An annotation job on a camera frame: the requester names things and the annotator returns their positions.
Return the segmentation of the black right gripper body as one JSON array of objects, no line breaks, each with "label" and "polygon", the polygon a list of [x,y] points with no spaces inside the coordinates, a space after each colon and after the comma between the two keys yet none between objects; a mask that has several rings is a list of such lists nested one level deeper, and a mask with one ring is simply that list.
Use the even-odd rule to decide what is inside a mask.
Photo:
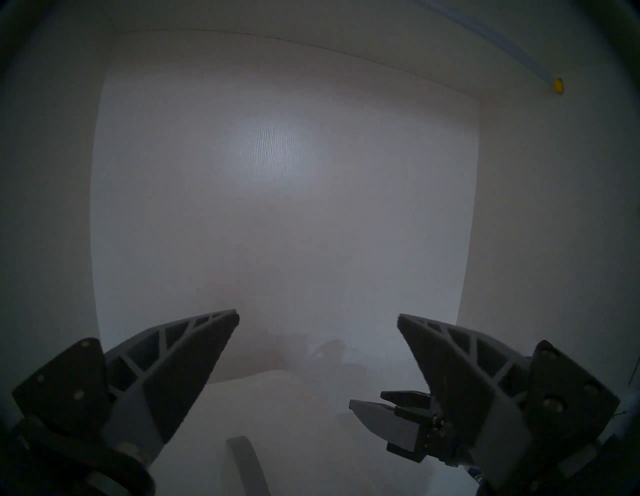
[{"label": "black right gripper body", "polygon": [[474,461],[467,446],[453,428],[447,414],[430,395],[420,396],[421,407],[426,410],[425,440],[420,461],[434,458],[450,467],[473,467]]}]

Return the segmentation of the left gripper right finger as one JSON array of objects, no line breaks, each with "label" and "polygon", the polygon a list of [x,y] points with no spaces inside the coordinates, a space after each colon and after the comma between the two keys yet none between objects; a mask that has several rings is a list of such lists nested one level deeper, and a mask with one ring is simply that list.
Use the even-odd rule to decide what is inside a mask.
[{"label": "left gripper right finger", "polygon": [[597,453],[620,405],[547,340],[524,356],[489,335],[400,314],[401,332],[447,424],[488,487],[558,487]]}]

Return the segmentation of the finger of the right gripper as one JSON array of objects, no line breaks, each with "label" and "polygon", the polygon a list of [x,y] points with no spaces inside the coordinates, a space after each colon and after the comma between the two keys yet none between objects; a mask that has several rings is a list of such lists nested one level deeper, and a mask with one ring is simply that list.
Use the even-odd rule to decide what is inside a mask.
[{"label": "finger of the right gripper", "polygon": [[371,433],[386,441],[386,450],[415,463],[427,456],[431,399],[399,399],[384,404],[351,399],[349,409]]},{"label": "finger of the right gripper", "polygon": [[431,396],[416,390],[388,390],[381,392],[381,399],[400,408],[431,408]]}]

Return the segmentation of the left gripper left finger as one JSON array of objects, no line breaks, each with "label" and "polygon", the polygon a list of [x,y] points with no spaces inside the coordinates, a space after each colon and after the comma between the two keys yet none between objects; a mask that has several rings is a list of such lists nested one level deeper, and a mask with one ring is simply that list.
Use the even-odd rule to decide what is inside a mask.
[{"label": "left gripper left finger", "polygon": [[112,448],[136,446],[153,462],[198,399],[229,338],[237,310],[148,328],[103,351],[82,338],[13,389],[25,418],[52,432]]}]

